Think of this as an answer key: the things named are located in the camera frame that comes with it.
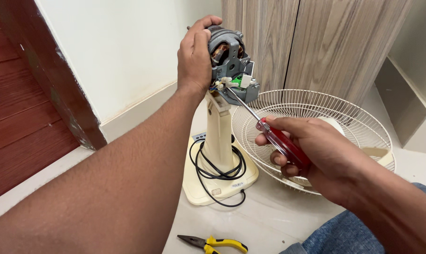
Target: screwdriver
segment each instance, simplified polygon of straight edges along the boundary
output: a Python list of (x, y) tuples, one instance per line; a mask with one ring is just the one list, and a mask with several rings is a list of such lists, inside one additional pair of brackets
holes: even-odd
[(280, 153), (282, 153), (285, 158), (289, 161), (288, 164), (295, 165), (299, 170), (305, 170), (311, 164), (310, 159), (307, 155), (297, 147), (282, 131), (270, 127), (266, 123), (265, 118), (260, 118), (244, 101), (242, 101), (235, 92), (226, 87), (227, 91), (231, 93), (237, 101), (245, 107), (251, 115), (257, 119), (257, 125), (255, 126), (257, 130), (260, 130), (265, 135), (266, 139), (273, 144)]

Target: forearm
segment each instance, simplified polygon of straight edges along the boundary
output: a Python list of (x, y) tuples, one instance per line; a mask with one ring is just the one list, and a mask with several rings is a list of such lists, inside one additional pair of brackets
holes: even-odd
[(24, 199), (0, 218), (0, 250), (162, 251), (200, 100), (177, 91), (142, 124)]
[(383, 167), (365, 172), (349, 207), (389, 253), (426, 253), (426, 194)]

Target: blue jeans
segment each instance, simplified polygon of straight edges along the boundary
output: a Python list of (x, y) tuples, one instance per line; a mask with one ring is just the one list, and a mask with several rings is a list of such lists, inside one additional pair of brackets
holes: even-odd
[[(426, 193), (426, 186), (413, 183)], [(344, 211), (315, 230), (302, 244), (290, 245), (280, 254), (381, 253), (384, 247), (352, 212)]]

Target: pliers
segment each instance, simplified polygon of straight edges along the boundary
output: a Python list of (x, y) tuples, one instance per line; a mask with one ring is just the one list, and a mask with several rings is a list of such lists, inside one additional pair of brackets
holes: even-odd
[(213, 249), (212, 246), (229, 246), (239, 249), (243, 253), (247, 253), (246, 245), (231, 239), (214, 239), (212, 235), (207, 240), (195, 236), (181, 234), (179, 234), (177, 237), (193, 246), (204, 249), (205, 254), (220, 254), (217, 250)]

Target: red screwdriver handle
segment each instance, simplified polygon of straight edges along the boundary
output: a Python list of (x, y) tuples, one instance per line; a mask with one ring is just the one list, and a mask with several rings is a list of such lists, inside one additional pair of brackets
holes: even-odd
[(287, 158), (289, 164), (297, 166), (299, 170), (304, 170), (309, 167), (311, 161), (307, 155), (287, 138), (282, 131), (269, 126), (265, 118), (261, 118), (255, 127), (257, 130), (262, 131), (266, 139)]

